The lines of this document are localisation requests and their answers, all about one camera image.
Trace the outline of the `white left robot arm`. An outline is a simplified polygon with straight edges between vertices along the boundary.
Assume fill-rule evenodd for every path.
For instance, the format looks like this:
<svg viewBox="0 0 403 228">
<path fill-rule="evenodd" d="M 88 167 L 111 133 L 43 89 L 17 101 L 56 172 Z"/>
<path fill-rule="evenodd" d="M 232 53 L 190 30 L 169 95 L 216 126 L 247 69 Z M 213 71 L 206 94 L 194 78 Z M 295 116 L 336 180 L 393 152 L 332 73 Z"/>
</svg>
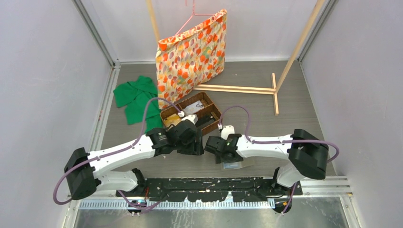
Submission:
<svg viewBox="0 0 403 228">
<path fill-rule="evenodd" d="M 64 167 L 73 200 L 81 200 L 95 192 L 120 190 L 139 197 L 146 184 L 138 169 L 116 171 L 129 163 L 170 154 L 202 155 L 202 130 L 189 119 L 170 128 L 154 128 L 140 139 L 99 151 L 73 151 Z"/>
</svg>

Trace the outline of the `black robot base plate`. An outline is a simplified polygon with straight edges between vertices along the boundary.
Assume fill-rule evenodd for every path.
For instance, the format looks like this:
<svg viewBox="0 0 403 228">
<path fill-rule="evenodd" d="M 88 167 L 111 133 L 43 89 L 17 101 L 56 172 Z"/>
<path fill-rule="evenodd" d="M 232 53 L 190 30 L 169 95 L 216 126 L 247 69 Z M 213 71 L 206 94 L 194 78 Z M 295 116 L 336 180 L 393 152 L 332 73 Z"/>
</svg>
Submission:
<svg viewBox="0 0 403 228">
<path fill-rule="evenodd" d="M 288 198 L 291 188 L 275 185 L 272 178 L 149 178 L 132 191 L 129 197 L 146 197 L 151 201 L 223 202 L 232 197 L 234 202 L 260 202 L 269 198 Z"/>
</svg>

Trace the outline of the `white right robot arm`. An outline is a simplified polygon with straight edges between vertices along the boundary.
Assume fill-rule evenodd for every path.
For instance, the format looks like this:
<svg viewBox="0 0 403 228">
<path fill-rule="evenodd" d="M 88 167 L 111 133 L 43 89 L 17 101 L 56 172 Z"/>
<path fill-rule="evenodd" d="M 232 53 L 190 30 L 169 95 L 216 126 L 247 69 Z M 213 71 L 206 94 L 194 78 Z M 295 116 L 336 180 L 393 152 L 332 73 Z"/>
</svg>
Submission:
<svg viewBox="0 0 403 228">
<path fill-rule="evenodd" d="M 225 127 L 220 136 L 208 138 L 204 147 L 220 158 L 221 163 L 240 162 L 249 157 L 268 157 L 287 160 L 273 175 L 271 188 L 278 195 L 285 194 L 296 182 L 326 177 L 328 144 L 303 129 L 277 137 L 251 137 L 235 133 Z"/>
</svg>

